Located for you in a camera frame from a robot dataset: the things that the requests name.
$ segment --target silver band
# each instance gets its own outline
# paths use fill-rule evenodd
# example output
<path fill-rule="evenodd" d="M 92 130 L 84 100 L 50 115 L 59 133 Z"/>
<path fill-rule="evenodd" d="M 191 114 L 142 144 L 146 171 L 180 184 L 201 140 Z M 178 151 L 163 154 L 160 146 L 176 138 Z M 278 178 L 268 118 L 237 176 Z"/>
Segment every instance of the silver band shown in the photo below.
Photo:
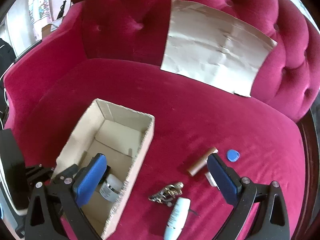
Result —
<path fill-rule="evenodd" d="M 106 185 L 109 189 L 111 189 L 114 193 L 118 194 L 119 195 L 119 191 L 115 190 L 108 182 L 106 182 Z"/>

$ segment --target blue gripper pad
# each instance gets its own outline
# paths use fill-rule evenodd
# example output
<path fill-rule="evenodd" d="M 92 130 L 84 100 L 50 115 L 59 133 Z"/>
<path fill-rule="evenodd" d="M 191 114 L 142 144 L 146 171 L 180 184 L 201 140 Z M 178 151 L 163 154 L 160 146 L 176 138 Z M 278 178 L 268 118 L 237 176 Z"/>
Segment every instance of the blue gripper pad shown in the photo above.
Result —
<path fill-rule="evenodd" d="M 235 207 L 242 188 L 240 177 L 232 168 L 227 167 L 217 154 L 209 155 L 207 166 L 226 202 Z"/>
<path fill-rule="evenodd" d="M 107 159 L 103 154 L 98 153 L 88 166 L 75 176 L 72 190 L 79 207 L 88 203 L 106 169 Z"/>

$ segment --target dark wooden frame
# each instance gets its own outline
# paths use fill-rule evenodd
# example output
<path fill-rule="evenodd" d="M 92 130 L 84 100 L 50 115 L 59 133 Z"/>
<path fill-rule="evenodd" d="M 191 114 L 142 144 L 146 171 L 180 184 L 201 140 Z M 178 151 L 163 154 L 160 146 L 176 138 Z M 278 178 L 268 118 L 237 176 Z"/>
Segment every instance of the dark wooden frame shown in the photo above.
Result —
<path fill-rule="evenodd" d="M 314 213 L 318 212 L 318 210 L 315 210 L 315 203 L 319 184 L 319 148 L 311 110 L 297 123 L 297 126 L 301 133 L 305 152 L 306 183 L 301 213 L 292 240 L 312 240 L 313 238 L 306 238 L 306 232 L 312 222 Z"/>

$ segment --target gold hair claw clip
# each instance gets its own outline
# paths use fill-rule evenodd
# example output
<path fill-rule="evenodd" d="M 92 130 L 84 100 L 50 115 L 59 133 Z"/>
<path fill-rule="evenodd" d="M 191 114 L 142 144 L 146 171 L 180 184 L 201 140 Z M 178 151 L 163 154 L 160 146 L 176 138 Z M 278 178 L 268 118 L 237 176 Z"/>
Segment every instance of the gold hair claw clip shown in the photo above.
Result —
<path fill-rule="evenodd" d="M 158 193 L 149 197 L 150 201 L 158 202 L 160 204 L 165 204 L 168 207 L 172 206 L 172 200 L 176 198 L 176 196 L 182 195 L 181 189 L 183 188 L 182 182 L 177 182 L 175 184 L 169 184 L 165 186 Z"/>

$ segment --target sofa seat cushion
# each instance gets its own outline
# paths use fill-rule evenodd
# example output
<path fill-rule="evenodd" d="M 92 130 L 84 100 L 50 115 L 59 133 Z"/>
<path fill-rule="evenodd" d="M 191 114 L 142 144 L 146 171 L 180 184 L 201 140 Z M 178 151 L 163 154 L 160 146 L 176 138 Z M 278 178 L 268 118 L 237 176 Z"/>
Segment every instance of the sofa seat cushion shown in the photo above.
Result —
<path fill-rule="evenodd" d="M 304 194 L 305 159 L 296 124 L 258 101 L 161 71 L 158 66 L 89 59 L 63 76 L 42 97 L 21 130 L 15 131 L 26 164 L 54 166 L 80 116 L 95 98 L 155 116 L 155 133 L 116 232 L 109 239 L 162 239 L 170 208 L 148 196 L 182 181 L 191 209 L 179 239 L 212 239 L 232 210 L 202 169 L 193 178 L 186 169 L 208 148 L 242 176 L 256 183 L 279 181 L 289 214 L 291 235 Z M 241 156 L 231 163 L 226 151 Z M 253 219 L 251 212 L 244 239 Z"/>

